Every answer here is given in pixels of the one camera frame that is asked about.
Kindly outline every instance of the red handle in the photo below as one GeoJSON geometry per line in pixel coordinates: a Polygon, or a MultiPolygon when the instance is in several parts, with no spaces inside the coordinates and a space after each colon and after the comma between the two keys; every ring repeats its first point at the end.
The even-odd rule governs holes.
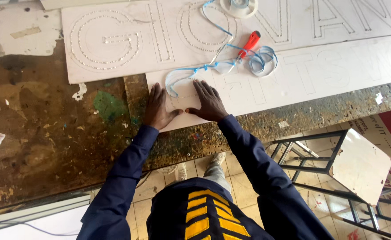
{"type": "MultiPolygon", "coordinates": [[[[256,45],[256,43],[258,43],[258,41],[260,39],[261,39],[261,33],[260,32],[258,32],[258,31],[252,32],[252,34],[250,34],[249,40],[247,41],[247,43],[243,47],[243,49],[251,50],[256,45]]],[[[240,58],[246,57],[246,52],[241,50],[239,52],[239,57],[240,58]]]]}

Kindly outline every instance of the person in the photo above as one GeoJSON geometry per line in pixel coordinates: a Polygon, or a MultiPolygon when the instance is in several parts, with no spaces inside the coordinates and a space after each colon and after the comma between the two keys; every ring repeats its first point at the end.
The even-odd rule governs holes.
{"type": "MultiPolygon", "coordinates": [[[[206,177],[177,181],[152,199],[151,214],[146,222],[149,239],[333,239],[282,168],[265,153],[262,143],[225,111],[217,90],[204,81],[194,80],[193,84],[201,108],[187,108],[185,112],[218,123],[259,194],[257,201],[265,230],[233,203],[231,188],[219,164],[222,157],[217,156],[208,167],[206,177]]],[[[142,165],[159,130],[183,114],[181,109],[166,112],[165,101],[165,89],[155,84],[144,125],[120,155],[88,207],[77,239],[130,239],[126,215],[142,165]]]]}

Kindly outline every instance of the tiled floor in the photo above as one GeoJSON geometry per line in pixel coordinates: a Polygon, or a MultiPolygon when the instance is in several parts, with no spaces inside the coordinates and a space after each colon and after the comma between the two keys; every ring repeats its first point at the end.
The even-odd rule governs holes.
{"type": "MultiPolygon", "coordinates": [[[[303,132],[286,138],[334,132],[337,130],[341,130],[339,125],[303,132]]],[[[326,141],[307,140],[302,141],[302,143],[316,152],[319,156],[330,156],[332,149],[336,146],[336,139],[331,138],[326,141]]],[[[271,155],[274,149],[275,146],[270,146],[267,148],[267,154],[271,155]]],[[[279,151],[277,157],[274,159],[275,161],[278,161],[284,149],[285,147],[279,151]]],[[[293,152],[290,152],[286,158],[285,163],[287,165],[299,165],[300,161],[295,160],[294,157],[297,157],[297,155],[293,152]]],[[[188,178],[202,177],[211,159],[211,156],[207,156],[186,162],[188,178]]],[[[324,164],[325,162],[322,161],[307,161],[306,163],[308,166],[315,167],[325,167],[324,164]]],[[[232,152],[227,152],[227,157],[222,164],[222,168],[224,169],[226,180],[232,186],[231,195],[233,197],[234,203],[244,212],[244,214],[252,218],[256,223],[263,227],[257,205],[258,194],[253,190],[251,183],[247,179],[246,174],[244,173],[237,158],[232,154],[232,152]]],[[[294,171],[284,171],[290,178],[294,175],[294,171]]],[[[148,239],[146,220],[150,214],[151,199],[163,188],[165,188],[165,186],[173,181],[174,173],[165,176],[158,171],[153,171],[147,180],[136,189],[133,203],[130,206],[130,210],[127,216],[127,221],[129,223],[132,234],[132,240],[148,239]]],[[[302,172],[299,175],[297,182],[329,190],[346,190],[331,177],[324,174],[302,172]]],[[[298,188],[298,191],[310,209],[320,219],[321,223],[329,230],[331,235],[336,240],[380,239],[372,232],[363,230],[362,228],[358,228],[342,221],[342,218],[352,219],[352,214],[347,200],[303,188],[298,188]]],[[[380,206],[384,214],[391,217],[391,205],[381,204],[380,206]]],[[[363,213],[363,211],[367,210],[366,205],[358,204],[356,205],[356,208],[360,218],[367,218],[367,215],[363,213]]],[[[391,233],[391,222],[384,220],[379,220],[378,222],[382,231],[391,233]]]]}

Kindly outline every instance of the black metal frame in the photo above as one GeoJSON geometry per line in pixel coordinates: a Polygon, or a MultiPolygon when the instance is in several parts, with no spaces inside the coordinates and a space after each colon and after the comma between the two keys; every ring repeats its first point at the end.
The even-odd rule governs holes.
{"type": "MultiPolygon", "coordinates": [[[[348,220],[348,219],[343,219],[344,222],[347,222],[347,223],[350,223],[354,226],[372,231],[372,232],[380,234],[382,236],[391,238],[390,233],[379,230],[378,219],[384,219],[386,221],[391,221],[391,217],[387,217],[382,214],[382,211],[379,208],[379,206],[375,206],[376,212],[377,212],[377,214],[375,214],[375,210],[374,210],[373,206],[367,204],[365,201],[363,201],[361,198],[359,198],[357,195],[355,195],[351,192],[345,192],[345,191],[340,191],[340,190],[327,190],[327,189],[323,189],[323,188],[317,188],[317,187],[308,186],[305,184],[296,183],[296,179],[298,178],[299,173],[301,171],[328,174],[328,172],[330,171],[330,168],[336,158],[336,155],[338,154],[339,150],[341,149],[341,145],[343,143],[343,140],[345,139],[345,136],[347,135],[347,132],[348,132],[348,130],[341,130],[341,131],[336,131],[336,132],[316,134],[316,135],[312,135],[312,136],[304,136],[304,137],[299,137],[299,138],[289,138],[289,139],[282,139],[282,140],[273,141],[272,144],[277,144],[277,147],[275,148],[273,154],[271,155],[271,158],[274,159],[277,156],[278,151],[281,149],[282,145],[286,146],[286,149],[284,150],[283,155],[280,157],[278,164],[284,169],[296,171],[292,177],[293,185],[301,187],[301,188],[310,189],[310,190],[320,192],[323,194],[329,194],[329,195],[333,195],[333,196],[347,199],[348,203],[349,203],[349,207],[351,209],[351,213],[353,214],[354,220],[352,221],[352,220],[348,220]],[[340,137],[337,142],[337,145],[336,145],[335,149],[333,150],[333,153],[330,157],[319,157],[315,152],[311,151],[308,147],[306,147],[305,145],[303,145],[300,142],[303,140],[312,140],[312,139],[329,138],[329,137],[340,137]],[[298,145],[298,147],[302,148],[305,152],[309,153],[310,156],[304,156],[302,153],[300,153],[296,148],[294,148],[295,144],[298,145]],[[292,150],[296,155],[299,156],[299,159],[301,160],[301,163],[299,164],[299,166],[283,165],[290,150],[292,150]],[[328,163],[325,168],[306,167],[306,166],[304,166],[304,164],[308,160],[328,161],[328,163]],[[369,219],[360,219],[353,202],[361,202],[363,204],[366,204],[368,211],[365,211],[364,213],[369,215],[370,218],[369,219]],[[367,222],[371,222],[373,227],[369,227],[369,226],[366,226],[363,224],[363,223],[367,223],[367,222]]],[[[388,194],[390,192],[391,192],[391,188],[383,188],[381,196],[388,194]]],[[[380,198],[379,202],[391,204],[390,199],[380,198]]]]}

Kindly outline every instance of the white acrylic sheet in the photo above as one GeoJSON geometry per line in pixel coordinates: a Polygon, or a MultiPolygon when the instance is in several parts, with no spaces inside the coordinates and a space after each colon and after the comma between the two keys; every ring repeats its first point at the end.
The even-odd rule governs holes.
{"type": "MultiPolygon", "coordinates": [[[[193,77],[216,88],[228,113],[242,115],[391,82],[391,36],[306,47],[277,54],[278,67],[258,78],[244,64],[229,74],[198,70],[193,77]]],[[[170,70],[147,73],[148,88],[165,87],[170,70]]],[[[168,96],[167,111],[201,106],[191,80],[178,82],[180,97],[168,96]]],[[[377,93],[372,94],[375,102],[377,93]]],[[[205,123],[192,114],[176,117],[162,132],[205,123]]]]}
{"type": "MultiPolygon", "coordinates": [[[[204,18],[203,3],[150,0],[64,8],[69,82],[209,63],[228,38],[204,18]]],[[[234,34],[232,44],[240,47],[255,30],[261,33],[258,46],[275,51],[391,35],[391,0],[260,0],[249,19],[227,16],[212,3],[207,13],[234,34]]],[[[218,60],[235,56],[236,50],[227,49],[218,60]]]]}

